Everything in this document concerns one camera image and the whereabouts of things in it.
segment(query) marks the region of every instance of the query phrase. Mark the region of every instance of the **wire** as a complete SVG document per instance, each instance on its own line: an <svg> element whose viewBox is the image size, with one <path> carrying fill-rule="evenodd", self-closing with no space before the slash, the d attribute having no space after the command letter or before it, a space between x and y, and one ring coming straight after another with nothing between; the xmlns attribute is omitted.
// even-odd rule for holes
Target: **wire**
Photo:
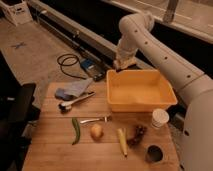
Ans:
<svg viewBox="0 0 213 171"><path fill-rule="evenodd" d="M70 59L74 59L74 62L68 63L68 64L66 63L66 64L65 64L65 62L66 62L67 60L70 60ZM70 76L70 77L73 77L73 78L80 78L80 79L84 79L84 80L87 79L87 78L85 78L85 77L80 77L80 76L76 76L76 75L71 75L71 74L65 72L64 69L63 69L63 67L71 67L71 66L73 66L73 65L75 65L75 64L77 64L77 63L80 64L80 60L79 60L79 58L78 58L77 55L74 55L74 54L71 54L71 53L63 54L63 55L61 55L61 56L59 56L59 57L57 58L57 63L58 63L59 66L60 66L61 72L64 73L65 75Z"/></svg>

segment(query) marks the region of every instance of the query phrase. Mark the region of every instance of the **wooden table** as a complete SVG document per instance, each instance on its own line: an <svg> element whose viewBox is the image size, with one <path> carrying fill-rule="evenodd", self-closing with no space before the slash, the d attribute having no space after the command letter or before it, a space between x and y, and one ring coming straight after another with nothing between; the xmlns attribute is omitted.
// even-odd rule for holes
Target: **wooden table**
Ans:
<svg viewBox="0 0 213 171"><path fill-rule="evenodd" d="M94 83L88 89L95 95L73 106L72 111L61 114L59 100L54 98L57 88L66 83L51 83L44 100L38 126L29 147L23 171L178 171L179 161L172 142L168 125L156 130L150 126L150 113L112 113L106 100L106 83ZM112 121L99 122L104 136L100 142L90 137L90 127L94 123L82 124L81 139L76 145L72 117L78 120L112 115ZM134 125L148 127L143 141L137 148L128 148L125 158L117 138L117 128L126 128L127 137L134 135ZM144 161L150 145L159 146L163 160L154 164Z"/></svg>

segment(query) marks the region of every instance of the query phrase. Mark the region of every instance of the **box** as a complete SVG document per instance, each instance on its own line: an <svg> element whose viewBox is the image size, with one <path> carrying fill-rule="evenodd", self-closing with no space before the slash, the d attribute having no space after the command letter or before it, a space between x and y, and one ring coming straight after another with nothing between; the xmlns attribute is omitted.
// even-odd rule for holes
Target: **box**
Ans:
<svg viewBox="0 0 213 171"><path fill-rule="evenodd" d="M158 70L108 70L107 101L113 112L152 112L177 104L170 83Z"/></svg>
<svg viewBox="0 0 213 171"><path fill-rule="evenodd" d="M10 6L0 0L0 7L2 8L5 17L15 26L33 20L25 1Z"/></svg>

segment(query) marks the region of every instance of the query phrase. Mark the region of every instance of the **black chair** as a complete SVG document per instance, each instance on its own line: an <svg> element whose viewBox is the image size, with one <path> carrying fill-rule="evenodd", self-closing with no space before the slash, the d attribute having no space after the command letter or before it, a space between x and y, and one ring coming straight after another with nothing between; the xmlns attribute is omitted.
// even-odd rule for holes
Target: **black chair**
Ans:
<svg viewBox="0 0 213 171"><path fill-rule="evenodd" d="M22 169L20 152L30 140L22 137L28 121L38 120L40 110L32 105L36 84L20 85L0 51L0 170L13 161Z"/></svg>

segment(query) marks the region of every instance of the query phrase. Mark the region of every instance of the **floor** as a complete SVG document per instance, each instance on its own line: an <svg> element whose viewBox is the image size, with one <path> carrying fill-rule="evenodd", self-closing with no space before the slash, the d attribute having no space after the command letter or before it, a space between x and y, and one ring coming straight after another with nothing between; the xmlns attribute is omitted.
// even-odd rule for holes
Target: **floor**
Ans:
<svg viewBox="0 0 213 171"><path fill-rule="evenodd" d="M48 84L52 81L73 81L64 75L56 62L64 53L76 53L36 22L15 27L4 18L0 18L0 49L13 73L21 83L35 82L35 105L42 106ZM66 70L78 76L86 76L78 65ZM181 132L174 124L169 124L173 141L179 154Z"/></svg>

